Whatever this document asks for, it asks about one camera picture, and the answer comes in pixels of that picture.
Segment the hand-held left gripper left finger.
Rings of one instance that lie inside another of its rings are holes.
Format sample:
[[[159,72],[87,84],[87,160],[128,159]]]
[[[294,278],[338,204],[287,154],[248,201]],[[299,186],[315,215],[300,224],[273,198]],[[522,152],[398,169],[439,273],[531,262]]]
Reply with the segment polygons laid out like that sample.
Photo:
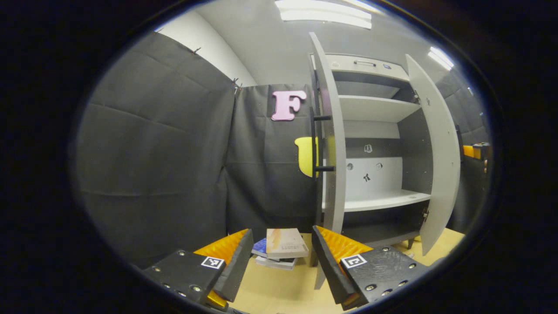
[[[235,312],[235,301],[254,245],[244,229],[199,248],[177,249],[143,270],[143,274],[180,298],[212,311]]]

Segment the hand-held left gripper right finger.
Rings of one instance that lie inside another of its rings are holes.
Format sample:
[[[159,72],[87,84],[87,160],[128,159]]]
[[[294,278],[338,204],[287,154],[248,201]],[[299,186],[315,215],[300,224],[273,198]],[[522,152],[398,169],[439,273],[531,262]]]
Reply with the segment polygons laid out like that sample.
[[[321,226],[313,226],[312,245],[333,300],[345,311],[378,304],[429,270],[392,246],[371,248]]]

